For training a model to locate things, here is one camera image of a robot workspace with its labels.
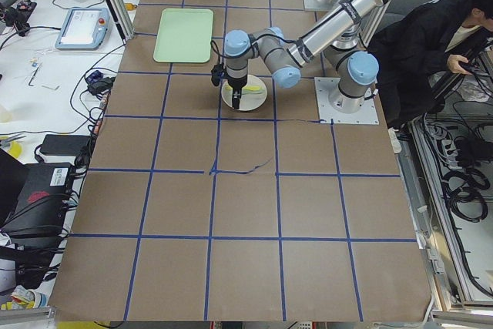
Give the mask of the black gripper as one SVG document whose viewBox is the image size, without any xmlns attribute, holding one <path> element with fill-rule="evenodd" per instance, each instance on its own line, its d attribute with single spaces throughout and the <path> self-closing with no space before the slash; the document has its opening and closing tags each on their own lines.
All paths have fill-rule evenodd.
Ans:
<svg viewBox="0 0 493 329">
<path fill-rule="evenodd" d="M 240 92 L 247 83 L 247 76 L 233 77 L 228 73 L 228 70 L 223 63 L 217 63 L 211 69 L 211 82 L 214 86 L 218 86 L 223 79 L 227 80 L 234 91 L 232 94 L 232 107 L 234 109 L 239 109 Z"/>
</svg>

